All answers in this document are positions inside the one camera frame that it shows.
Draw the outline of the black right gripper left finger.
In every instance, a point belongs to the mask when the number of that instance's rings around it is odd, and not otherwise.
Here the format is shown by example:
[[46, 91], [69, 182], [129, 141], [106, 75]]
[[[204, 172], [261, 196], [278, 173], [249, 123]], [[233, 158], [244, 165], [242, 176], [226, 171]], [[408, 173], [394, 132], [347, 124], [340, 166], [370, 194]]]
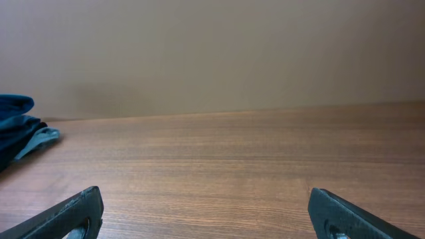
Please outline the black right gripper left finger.
[[100, 189], [91, 186], [40, 214], [4, 231], [2, 238], [97, 238], [104, 204]]

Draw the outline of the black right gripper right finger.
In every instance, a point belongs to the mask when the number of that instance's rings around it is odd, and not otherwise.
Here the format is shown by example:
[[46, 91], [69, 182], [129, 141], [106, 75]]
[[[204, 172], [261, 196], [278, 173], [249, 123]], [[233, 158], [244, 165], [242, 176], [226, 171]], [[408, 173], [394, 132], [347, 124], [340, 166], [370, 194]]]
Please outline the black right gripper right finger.
[[308, 213], [318, 239], [418, 239], [325, 190], [311, 190]]

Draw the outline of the blue polo shirt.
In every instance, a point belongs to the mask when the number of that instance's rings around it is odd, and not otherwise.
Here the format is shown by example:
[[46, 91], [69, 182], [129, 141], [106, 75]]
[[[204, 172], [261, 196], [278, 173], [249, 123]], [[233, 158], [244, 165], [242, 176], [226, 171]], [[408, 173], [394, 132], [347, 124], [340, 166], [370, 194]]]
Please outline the blue polo shirt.
[[29, 96], [1, 94], [1, 119], [27, 113], [34, 105], [34, 100]]

